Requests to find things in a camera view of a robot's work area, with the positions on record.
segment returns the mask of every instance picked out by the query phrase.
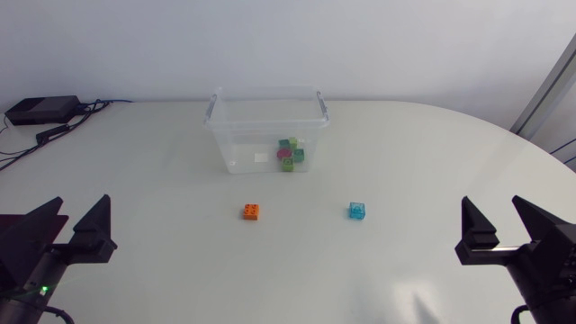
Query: transparent plastic container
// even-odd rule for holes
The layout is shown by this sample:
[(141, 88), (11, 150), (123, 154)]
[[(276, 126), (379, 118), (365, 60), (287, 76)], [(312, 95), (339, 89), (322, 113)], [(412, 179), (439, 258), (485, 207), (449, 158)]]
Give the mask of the transparent plastic container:
[(218, 88), (204, 118), (232, 174), (308, 171), (328, 124), (328, 109), (313, 86)]

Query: cable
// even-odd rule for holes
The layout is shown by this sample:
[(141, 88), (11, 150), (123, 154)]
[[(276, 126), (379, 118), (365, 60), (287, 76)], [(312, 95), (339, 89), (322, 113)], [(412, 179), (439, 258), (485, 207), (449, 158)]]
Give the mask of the cable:
[(567, 159), (567, 160), (565, 160), (565, 161), (564, 161), (564, 164), (566, 164), (566, 163), (568, 163), (568, 162), (570, 162), (570, 161), (574, 160), (575, 158), (576, 158), (576, 157), (570, 157), (569, 159)]
[(556, 153), (557, 151), (559, 151), (559, 150), (561, 150), (561, 149), (564, 149), (566, 146), (572, 144), (574, 141), (576, 141), (576, 139), (573, 139), (573, 140), (569, 141), (568, 143), (560, 146), (559, 148), (553, 150), (552, 152), (550, 152), (550, 154), (554, 154), (554, 153)]
[(88, 118), (90, 118), (91, 115), (93, 115), (93, 114), (95, 114), (95, 113), (99, 113), (102, 109), (106, 108), (107, 106), (109, 106), (109, 105), (110, 105), (111, 103), (113, 103), (113, 102), (127, 102), (127, 103), (132, 103), (132, 101), (130, 101), (130, 100), (100, 100), (100, 99), (97, 99), (97, 100), (94, 101), (93, 103), (81, 103), (81, 104), (79, 105), (79, 107), (81, 107), (82, 111), (84, 111), (84, 115), (82, 116), (82, 118), (80, 119), (80, 121), (78, 121), (78, 122), (76, 122), (76, 123), (74, 123), (74, 124), (72, 124), (72, 125), (69, 125), (69, 130), (62, 132), (62, 133), (58, 134), (57, 136), (55, 136), (55, 137), (53, 137), (53, 138), (51, 138), (51, 139), (47, 139), (47, 140), (45, 140), (45, 141), (43, 141), (43, 142), (41, 142), (41, 143), (37, 144), (36, 146), (31, 147), (31, 148), (27, 148), (27, 149), (24, 149), (24, 150), (21, 150), (21, 151), (18, 151), (18, 152), (12, 152), (12, 153), (3, 153), (3, 152), (0, 152), (0, 153), (3, 153), (3, 154), (6, 154), (6, 155), (20, 154), (20, 155), (18, 155), (18, 156), (16, 156), (16, 157), (7, 157), (7, 158), (0, 159), (0, 162), (11, 160), (10, 162), (4, 164), (3, 166), (0, 166), (0, 171), (6, 169), (7, 167), (9, 167), (10, 165), (12, 165), (13, 163), (15, 163), (16, 161), (18, 161), (19, 159), (24, 158), (25, 156), (31, 154), (32, 152), (34, 152), (35, 150), (37, 150), (37, 149), (39, 149), (39, 148), (41, 148), (41, 147), (47, 145), (48, 143), (50, 143), (50, 142), (52, 142), (52, 141), (54, 141), (54, 140), (57, 140), (57, 139), (61, 138), (62, 136), (65, 136), (65, 135), (69, 134), (71, 131), (75, 130), (75, 129), (76, 129), (78, 126), (80, 126), (82, 123), (84, 123), (85, 121), (87, 121)]
[(61, 317), (66, 324), (74, 324), (74, 320), (65, 311), (57, 309), (55, 307), (46, 306), (44, 311), (56, 315), (56, 317)]
[(4, 127), (0, 130), (0, 134), (2, 134), (2, 132), (4, 130), (7, 130), (7, 129), (8, 129), (8, 124), (6, 124), (6, 115), (4, 115)]
[(518, 306), (514, 311), (512, 311), (512, 319), (510, 319), (511, 324), (520, 324), (520, 313), (522, 311), (529, 311), (528, 306)]

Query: white tabletop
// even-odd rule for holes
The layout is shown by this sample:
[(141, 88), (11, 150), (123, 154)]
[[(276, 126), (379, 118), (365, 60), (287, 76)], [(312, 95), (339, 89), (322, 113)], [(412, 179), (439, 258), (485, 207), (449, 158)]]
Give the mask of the white tabletop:
[[(112, 197), (118, 250), (69, 267), (50, 301), (76, 323), (506, 323), (523, 303), (506, 269), (454, 252), (463, 196), (504, 245), (529, 241), (515, 194), (576, 221), (569, 168), (458, 112), (328, 102), (309, 173), (230, 175), (206, 106), (115, 103), (0, 172), (2, 213), (62, 197), (59, 242)], [(5, 131), (0, 149), (49, 127)], [(350, 202), (365, 203), (364, 220), (347, 217)], [(259, 221), (240, 218), (245, 203), (260, 204)]]

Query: orange toy block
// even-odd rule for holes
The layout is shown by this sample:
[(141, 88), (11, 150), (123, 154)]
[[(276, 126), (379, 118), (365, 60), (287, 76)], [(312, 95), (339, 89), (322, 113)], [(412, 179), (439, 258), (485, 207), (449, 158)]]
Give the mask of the orange toy block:
[(249, 221), (258, 221), (258, 214), (260, 213), (260, 206), (257, 204), (248, 203), (244, 206), (244, 219)]

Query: container handle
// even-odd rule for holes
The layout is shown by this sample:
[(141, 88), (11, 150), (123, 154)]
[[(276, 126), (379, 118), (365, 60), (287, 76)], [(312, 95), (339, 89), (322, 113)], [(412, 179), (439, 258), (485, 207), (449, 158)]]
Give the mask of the container handle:
[(324, 117), (326, 117), (326, 121), (329, 121), (330, 117), (328, 116), (328, 108), (326, 107), (326, 103), (324, 103), (324, 97), (322, 97), (320, 91), (316, 92), (316, 96), (320, 102), (320, 109), (322, 110), (322, 114), (324, 114)]
[(214, 105), (216, 104), (216, 98), (218, 98), (216, 94), (213, 94), (210, 98), (210, 104), (208, 105), (208, 110), (204, 116), (204, 124), (210, 119), (210, 117), (212, 117), (212, 111), (214, 110)]

